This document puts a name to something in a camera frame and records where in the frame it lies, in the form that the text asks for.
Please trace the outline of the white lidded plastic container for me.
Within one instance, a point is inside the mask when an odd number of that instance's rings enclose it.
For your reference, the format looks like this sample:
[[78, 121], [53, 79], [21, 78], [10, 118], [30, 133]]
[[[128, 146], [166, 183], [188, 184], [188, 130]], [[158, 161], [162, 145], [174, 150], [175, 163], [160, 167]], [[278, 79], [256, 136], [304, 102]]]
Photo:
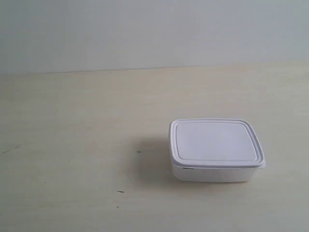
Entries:
[[169, 153], [182, 181], [248, 182], [266, 166], [255, 131], [240, 119], [177, 119], [169, 125]]

